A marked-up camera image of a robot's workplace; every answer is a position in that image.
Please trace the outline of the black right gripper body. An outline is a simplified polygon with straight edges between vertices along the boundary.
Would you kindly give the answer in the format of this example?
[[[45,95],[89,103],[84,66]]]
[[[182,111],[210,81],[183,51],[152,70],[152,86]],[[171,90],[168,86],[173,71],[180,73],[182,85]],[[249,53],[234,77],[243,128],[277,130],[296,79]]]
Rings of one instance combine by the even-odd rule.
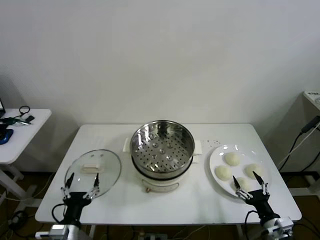
[[[250,191],[249,194],[251,194],[252,197],[250,199],[246,199],[245,203],[253,206],[256,209],[261,222],[267,222],[272,219],[280,218],[280,216],[273,211],[268,203],[270,197],[269,194],[263,194],[261,189]]]

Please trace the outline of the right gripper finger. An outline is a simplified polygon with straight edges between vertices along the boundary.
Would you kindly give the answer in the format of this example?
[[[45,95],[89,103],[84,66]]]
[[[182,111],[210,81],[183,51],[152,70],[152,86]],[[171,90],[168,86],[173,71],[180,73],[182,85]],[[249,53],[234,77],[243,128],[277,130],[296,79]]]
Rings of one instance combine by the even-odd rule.
[[[249,181],[243,177],[235,177],[234,175],[232,178],[235,194],[242,200],[250,200],[252,195],[249,193],[251,189]]]
[[[255,190],[252,192],[253,196],[256,196],[257,194],[262,194],[264,196],[269,196],[269,190],[268,190],[268,183],[264,182],[264,180],[262,179],[262,177],[260,175],[258,175],[255,171],[252,172],[254,177],[256,178],[257,182],[259,183],[261,189],[259,190]]]

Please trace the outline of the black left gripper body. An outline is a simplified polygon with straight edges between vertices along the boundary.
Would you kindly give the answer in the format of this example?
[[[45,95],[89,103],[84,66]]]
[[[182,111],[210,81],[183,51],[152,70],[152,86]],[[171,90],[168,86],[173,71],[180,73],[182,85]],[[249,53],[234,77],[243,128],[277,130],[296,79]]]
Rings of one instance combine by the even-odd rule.
[[[85,192],[71,192],[70,198],[63,200],[66,205],[66,212],[62,223],[65,225],[81,225],[80,218],[84,207],[88,206],[92,200],[84,197]]]

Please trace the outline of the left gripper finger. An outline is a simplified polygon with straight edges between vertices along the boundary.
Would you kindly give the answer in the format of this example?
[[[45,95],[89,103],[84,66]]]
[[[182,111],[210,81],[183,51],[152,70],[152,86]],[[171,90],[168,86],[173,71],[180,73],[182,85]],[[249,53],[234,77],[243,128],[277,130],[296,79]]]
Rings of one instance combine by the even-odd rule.
[[[60,188],[64,200],[71,198],[70,187],[73,182],[74,175],[75,175],[75,173],[73,172],[70,175],[70,177],[66,180],[64,186]]]
[[[94,198],[97,197],[97,194],[100,192],[100,180],[99,180],[99,173],[96,174],[94,183],[93,183],[93,188],[90,189],[84,196],[83,199],[86,200],[93,200]]]

